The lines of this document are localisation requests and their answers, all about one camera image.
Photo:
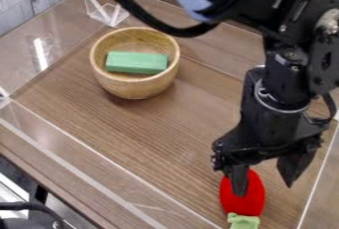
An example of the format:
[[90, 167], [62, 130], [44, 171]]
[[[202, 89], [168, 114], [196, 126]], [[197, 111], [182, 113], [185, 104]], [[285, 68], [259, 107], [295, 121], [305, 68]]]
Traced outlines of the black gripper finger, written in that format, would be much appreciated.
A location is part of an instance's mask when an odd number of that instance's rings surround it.
[[244, 165], [232, 166], [229, 172], [229, 180], [232, 185], [233, 195], [244, 196], [248, 191], [248, 172], [249, 167]]
[[276, 168], [288, 187], [299, 179], [308, 168], [319, 149], [317, 140], [305, 140], [277, 157]]

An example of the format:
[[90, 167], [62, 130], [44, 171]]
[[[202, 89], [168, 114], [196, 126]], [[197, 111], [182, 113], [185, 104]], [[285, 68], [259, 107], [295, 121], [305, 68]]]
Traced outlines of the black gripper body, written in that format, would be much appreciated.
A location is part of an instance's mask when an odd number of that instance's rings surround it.
[[292, 147], [305, 141], [317, 140], [328, 129], [329, 119], [311, 117], [308, 104], [288, 108], [287, 104], [264, 91], [264, 70], [256, 67], [247, 72], [243, 86], [240, 122], [212, 145], [214, 171], [229, 173], [232, 166], [253, 166], [277, 159]]

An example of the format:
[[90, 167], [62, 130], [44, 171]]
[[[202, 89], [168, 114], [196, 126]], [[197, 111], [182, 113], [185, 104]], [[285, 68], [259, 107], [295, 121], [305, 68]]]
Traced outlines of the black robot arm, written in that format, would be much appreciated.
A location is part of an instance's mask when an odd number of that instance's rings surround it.
[[308, 115], [339, 87], [339, 0], [177, 0], [212, 26], [234, 20], [261, 33], [264, 63], [245, 74], [240, 122], [213, 144], [214, 168], [236, 195], [249, 168], [275, 159], [287, 184], [303, 174], [331, 120]]

